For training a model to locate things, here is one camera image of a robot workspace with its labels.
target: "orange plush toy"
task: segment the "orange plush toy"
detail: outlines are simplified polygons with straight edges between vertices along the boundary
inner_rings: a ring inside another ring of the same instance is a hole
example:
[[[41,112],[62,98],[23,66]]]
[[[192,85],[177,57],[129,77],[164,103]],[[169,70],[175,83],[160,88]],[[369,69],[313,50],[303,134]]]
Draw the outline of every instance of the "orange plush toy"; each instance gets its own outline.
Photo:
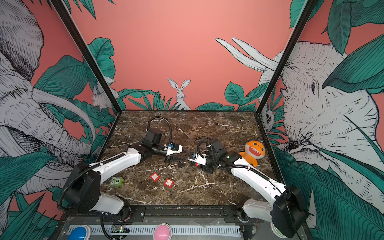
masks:
[[[258,141],[247,142],[244,149],[245,152],[239,152],[239,154],[254,167],[257,166],[257,159],[265,156],[264,146]]]

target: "white vent grille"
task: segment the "white vent grille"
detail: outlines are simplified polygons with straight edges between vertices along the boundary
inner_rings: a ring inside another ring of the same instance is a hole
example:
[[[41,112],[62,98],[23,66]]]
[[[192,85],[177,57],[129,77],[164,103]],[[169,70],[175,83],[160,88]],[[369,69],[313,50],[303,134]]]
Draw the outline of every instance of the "white vent grille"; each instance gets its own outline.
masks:
[[[81,225],[70,225],[67,235]],[[100,225],[88,225],[92,230],[92,235],[103,235]],[[113,233],[113,235],[153,235],[157,225],[123,225],[125,229],[129,229],[129,233]],[[110,233],[111,225],[106,225],[105,230]],[[241,237],[239,226],[189,226],[189,225],[173,225],[172,235],[215,235],[227,237]]]

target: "red tag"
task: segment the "red tag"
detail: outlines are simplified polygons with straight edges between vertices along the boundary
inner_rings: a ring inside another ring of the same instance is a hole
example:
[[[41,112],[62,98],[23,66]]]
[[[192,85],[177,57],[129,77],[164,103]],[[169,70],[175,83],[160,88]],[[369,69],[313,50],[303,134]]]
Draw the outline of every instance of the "red tag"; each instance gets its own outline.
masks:
[[[164,183],[165,186],[171,188],[173,186],[174,181],[167,179],[166,182]]]
[[[157,173],[153,173],[151,175],[151,179],[154,181],[154,182],[157,182],[157,180],[160,179],[160,176],[157,174]]]

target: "brown marble surface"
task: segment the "brown marble surface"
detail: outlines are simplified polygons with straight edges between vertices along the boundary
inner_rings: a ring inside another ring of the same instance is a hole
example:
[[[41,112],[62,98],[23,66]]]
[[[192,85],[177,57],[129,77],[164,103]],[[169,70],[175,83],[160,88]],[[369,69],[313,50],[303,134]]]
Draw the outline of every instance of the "brown marble surface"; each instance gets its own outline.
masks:
[[[126,151],[127,147],[146,136],[148,120],[153,116],[167,118],[173,130],[172,140],[183,146],[178,157],[185,159],[185,166],[179,167],[179,162],[164,163],[164,157],[152,156],[129,167],[116,177],[122,177],[125,182],[119,189],[109,188],[106,181],[101,190],[109,194],[120,194],[131,204],[153,205],[231,205],[244,198],[264,200],[264,198],[242,180],[226,171],[215,170],[213,174],[203,172],[199,167],[190,167],[187,156],[193,150],[194,139],[200,136],[217,138],[227,151],[244,151],[248,141],[261,139],[253,113],[237,112],[123,112],[116,125],[102,159]],[[168,141],[168,126],[161,120],[151,123],[151,128],[161,129],[166,134],[162,143]],[[268,156],[258,160],[257,168],[275,179]],[[150,176],[160,175],[157,182]],[[164,186],[166,179],[172,179],[173,187]]]

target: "blue button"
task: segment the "blue button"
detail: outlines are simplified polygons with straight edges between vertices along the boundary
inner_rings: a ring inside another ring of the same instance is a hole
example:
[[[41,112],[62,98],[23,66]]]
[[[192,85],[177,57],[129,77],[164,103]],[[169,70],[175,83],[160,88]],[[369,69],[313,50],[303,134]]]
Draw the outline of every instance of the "blue button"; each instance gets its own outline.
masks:
[[[71,232],[68,240],[84,240],[87,236],[87,229],[85,227],[77,227]]]

